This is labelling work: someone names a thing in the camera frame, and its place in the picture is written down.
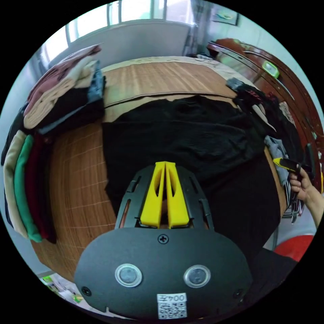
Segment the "bed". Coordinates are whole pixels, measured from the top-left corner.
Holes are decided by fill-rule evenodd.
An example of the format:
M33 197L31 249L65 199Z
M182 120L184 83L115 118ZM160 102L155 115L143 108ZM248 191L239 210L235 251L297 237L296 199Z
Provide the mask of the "bed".
M175 100L194 94L232 102L226 80L236 77L253 85L226 65L189 57L151 57L102 69L107 78L103 122L156 99ZM284 189L267 148L265 155L277 187L280 214L287 208ZM73 281L81 253L97 236L114 229L116 217L105 192L106 166L101 121L60 136L50 161L50 200L57 243L32 242L40 262Z

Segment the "white wall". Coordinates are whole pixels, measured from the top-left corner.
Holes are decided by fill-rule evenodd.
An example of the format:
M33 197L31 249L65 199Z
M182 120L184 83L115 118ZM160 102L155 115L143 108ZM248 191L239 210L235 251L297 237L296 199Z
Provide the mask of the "white wall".
M36 78L33 73L30 62L28 62L17 79L15 80L8 97L4 103L1 116L0 116L0 152L2 151L7 134L9 132L10 126L20 109L27 99L27 96L36 83ZM3 168L0 170L0 210L4 223L7 227L9 235L15 244L18 252L23 257L27 265L31 270L36 273L43 273L49 271L49 269L39 262L36 253L29 240L23 238L21 235L16 233L13 228L7 223L4 209L4 195L3 195Z
M308 91L311 99L320 116L322 125L324 127L324 115L321 108L320 102L315 94L311 83L303 72L302 68L299 66L297 61L292 57L292 55L285 49L285 47L277 41L270 33L263 29L258 24L254 23L250 19L243 15L239 17L238 26L233 26L229 24L210 22L208 29L208 40L216 41L221 38L236 38L241 42L254 45L259 47L285 63L299 78L299 80L304 84L306 90Z
M51 66L68 55L91 45L100 44L96 55L100 68L111 64L150 56L181 56L189 25L170 21L131 21L102 28L72 42Z

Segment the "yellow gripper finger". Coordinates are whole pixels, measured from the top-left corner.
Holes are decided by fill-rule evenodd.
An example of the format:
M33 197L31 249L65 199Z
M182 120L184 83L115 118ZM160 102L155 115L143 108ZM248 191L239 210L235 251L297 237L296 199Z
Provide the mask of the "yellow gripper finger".
M189 216L175 163L165 162L165 175L169 228L186 226Z
M143 225L157 228L160 227L164 173L165 162L156 162L140 218Z

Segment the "window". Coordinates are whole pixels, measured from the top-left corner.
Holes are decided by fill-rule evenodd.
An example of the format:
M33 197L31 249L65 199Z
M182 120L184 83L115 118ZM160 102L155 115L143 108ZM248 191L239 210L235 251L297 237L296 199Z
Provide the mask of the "window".
M151 0L122 0L121 20L150 19Z
M121 22L140 19L166 19L192 25L191 0L121 0L105 4L68 24L69 41L74 42L93 31L108 27L108 21L109 26L113 26ZM62 27L42 46L40 54L42 61L48 64L67 48L66 28Z
M70 40L89 34L97 29L107 27L107 5L93 9L69 23Z
M119 10L119 1L114 1L109 4L109 24L116 25L119 24L118 19L118 10Z
M164 0L154 0L154 13L153 18L163 19Z
M167 0L166 20L193 24L193 14L190 0Z
M65 26L52 35L44 44L45 53L49 61L52 61L57 55L68 48L66 40Z

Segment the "dark red folded cloth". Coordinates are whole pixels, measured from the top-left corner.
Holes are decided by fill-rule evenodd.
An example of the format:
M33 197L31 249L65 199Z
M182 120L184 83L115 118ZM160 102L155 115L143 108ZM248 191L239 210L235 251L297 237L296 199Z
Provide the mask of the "dark red folded cloth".
M25 167L25 191L30 214L38 228L38 231L43 239L48 238L48 232L41 218L39 192L38 192L38 169L39 157L44 146L44 138L36 133L34 136L34 145L31 149L28 161Z

